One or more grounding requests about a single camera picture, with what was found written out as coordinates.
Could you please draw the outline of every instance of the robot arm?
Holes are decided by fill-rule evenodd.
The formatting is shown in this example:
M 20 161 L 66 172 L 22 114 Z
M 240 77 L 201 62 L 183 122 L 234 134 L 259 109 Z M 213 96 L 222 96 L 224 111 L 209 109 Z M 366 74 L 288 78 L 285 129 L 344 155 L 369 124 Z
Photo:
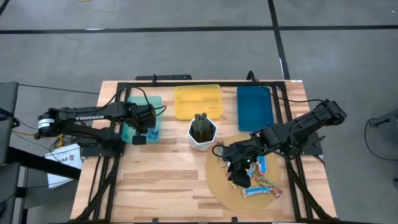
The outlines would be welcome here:
M 117 137 L 111 128 L 95 129 L 77 121 L 108 119 L 125 122 L 136 130 L 133 144 L 145 144 L 145 134 L 149 128 L 155 128 L 155 109 L 152 105 L 138 106 L 135 103 L 114 102 L 103 107 L 50 108 L 40 115 L 38 133 L 35 138 L 55 137 L 59 134 L 93 138 L 100 144 L 111 144 Z
M 232 143 L 223 150 L 221 156 L 224 161 L 230 162 L 228 172 L 231 175 L 228 180 L 242 187 L 250 187 L 250 179 L 245 169 L 250 163 L 257 161 L 257 156 L 265 156 L 280 149 L 283 152 L 281 156 L 295 159 L 306 145 L 309 135 L 323 126 L 339 125 L 345 117 L 346 113 L 336 102 L 325 100 L 297 119 L 265 127 L 251 133 L 249 140 Z

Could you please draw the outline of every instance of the yellow object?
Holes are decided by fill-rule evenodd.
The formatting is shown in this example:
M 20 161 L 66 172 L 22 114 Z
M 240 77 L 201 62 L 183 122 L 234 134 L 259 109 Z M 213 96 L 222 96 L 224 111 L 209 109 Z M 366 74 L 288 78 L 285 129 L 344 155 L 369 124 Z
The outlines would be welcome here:
M 25 133 L 25 132 L 22 132 L 22 131 L 15 131 L 15 130 L 12 130 L 12 132 L 16 133 L 16 134 L 23 134 L 23 135 L 26 135 L 26 136 L 35 136 L 34 133 Z
M 59 148 L 59 147 L 62 147 L 63 146 L 63 141 L 62 141 L 62 138 L 63 138 L 63 135 L 61 134 L 61 135 L 59 135 L 59 139 L 60 139 L 60 141 L 58 142 L 58 146 L 57 146 L 57 148 Z
M 175 87 L 175 115 L 180 120 L 191 120 L 197 113 L 219 118 L 223 113 L 219 85 Z

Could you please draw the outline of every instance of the hexagonal white pot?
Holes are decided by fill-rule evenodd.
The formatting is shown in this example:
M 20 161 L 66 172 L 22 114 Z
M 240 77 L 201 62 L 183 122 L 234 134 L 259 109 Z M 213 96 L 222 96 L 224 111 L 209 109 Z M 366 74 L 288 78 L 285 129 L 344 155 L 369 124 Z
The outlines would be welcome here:
M 217 131 L 218 131 L 217 125 L 210 118 L 207 118 L 207 119 L 215 127 L 214 135 L 210 141 L 199 143 L 199 142 L 196 142 L 196 140 L 191 136 L 191 134 L 189 133 L 189 130 L 191 130 L 192 123 L 195 119 L 191 120 L 191 124 L 189 125 L 189 128 L 188 128 L 188 137 L 189 137 L 189 140 L 191 141 L 192 147 L 194 147 L 195 149 L 199 149 L 201 151 L 205 151 L 214 143 L 214 141 L 216 139 Z

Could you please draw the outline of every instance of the potted plant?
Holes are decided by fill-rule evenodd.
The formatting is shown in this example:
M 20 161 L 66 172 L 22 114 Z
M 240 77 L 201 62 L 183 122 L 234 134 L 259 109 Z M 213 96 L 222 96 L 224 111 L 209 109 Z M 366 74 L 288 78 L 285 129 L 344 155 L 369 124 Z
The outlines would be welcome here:
M 192 147 L 204 151 L 214 143 L 216 135 L 217 126 L 207 114 L 195 114 L 188 130 Z

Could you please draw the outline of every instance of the paper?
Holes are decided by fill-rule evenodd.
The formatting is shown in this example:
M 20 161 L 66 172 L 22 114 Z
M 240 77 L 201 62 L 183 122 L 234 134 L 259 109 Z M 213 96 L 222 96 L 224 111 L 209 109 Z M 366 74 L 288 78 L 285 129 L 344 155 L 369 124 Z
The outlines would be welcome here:
M 77 169 L 81 169 L 83 166 L 83 161 L 80 159 L 80 146 L 78 144 L 61 147 L 54 150 L 52 154 L 53 155 L 47 153 L 44 157 L 53 161 L 56 161 L 55 158 L 57 158 L 59 162 Z M 49 179 L 49 189 L 54 189 L 72 181 L 71 178 L 61 177 L 54 174 L 47 174 L 47 178 Z

